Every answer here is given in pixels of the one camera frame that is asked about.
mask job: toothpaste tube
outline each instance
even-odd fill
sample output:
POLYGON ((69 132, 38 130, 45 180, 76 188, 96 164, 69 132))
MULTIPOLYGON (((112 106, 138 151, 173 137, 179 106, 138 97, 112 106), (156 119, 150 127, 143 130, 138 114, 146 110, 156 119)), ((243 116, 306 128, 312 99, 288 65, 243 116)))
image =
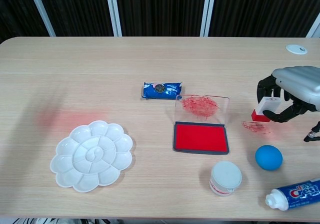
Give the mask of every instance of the toothpaste tube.
POLYGON ((320 201, 320 178, 273 189, 266 195, 271 208, 288 210, 320 201))
POLYGON ((143 86, 143 98, 172 99, 181 92, 181 83, 146 83, 143 86))

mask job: white jar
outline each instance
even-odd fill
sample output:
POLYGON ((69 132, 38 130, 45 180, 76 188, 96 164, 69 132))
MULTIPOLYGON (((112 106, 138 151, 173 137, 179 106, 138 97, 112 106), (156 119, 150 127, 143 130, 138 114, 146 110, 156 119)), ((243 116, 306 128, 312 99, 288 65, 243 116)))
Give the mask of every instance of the white jar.
POLYGON ((231 161, 220 161, 212 168, 210 188, 217 195, 232 194, 240 186, 241 181, 241 171, 231 161))

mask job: white cap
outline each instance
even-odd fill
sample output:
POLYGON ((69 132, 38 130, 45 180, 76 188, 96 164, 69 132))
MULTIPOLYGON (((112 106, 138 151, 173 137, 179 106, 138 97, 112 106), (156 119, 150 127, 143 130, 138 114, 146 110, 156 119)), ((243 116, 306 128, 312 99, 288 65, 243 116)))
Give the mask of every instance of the white cap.
POLYGON ((242 181, 240 169, 230 161, 220 161, 212 169, 211 176, 215 182, 233 192, 242 181))
POLYGON ((265 198, 266 204, 273 209, 288 210, 289 208, 288 200, 285 195, 277 189, 273 189, 265 198))

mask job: robotic hand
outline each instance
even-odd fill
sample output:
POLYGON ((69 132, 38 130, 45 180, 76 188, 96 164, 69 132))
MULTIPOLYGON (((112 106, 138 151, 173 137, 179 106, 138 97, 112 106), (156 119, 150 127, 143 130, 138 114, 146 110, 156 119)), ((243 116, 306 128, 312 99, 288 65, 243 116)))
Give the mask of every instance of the robotic hand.
POLYGON ((284 90, 286 101, 293 100, 291 106, 280 114, 264 110, 263 114, 275 122, 287 122, 306 111, 320 111, 320 68, 295 66, 276 69, 272 74, 259 81, 257 86, 258 103, 263 96, 280 97, 284 90))

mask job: rubber ball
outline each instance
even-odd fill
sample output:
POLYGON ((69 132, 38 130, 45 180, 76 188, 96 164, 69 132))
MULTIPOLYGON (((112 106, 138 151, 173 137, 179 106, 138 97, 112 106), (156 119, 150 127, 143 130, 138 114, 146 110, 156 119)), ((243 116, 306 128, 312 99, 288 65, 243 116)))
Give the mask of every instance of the rubber ball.
POLYGON ((276 170, 283 161, 281 152, 272 145, 263 145, 255 152, 257 164, 264 170, 276 170))

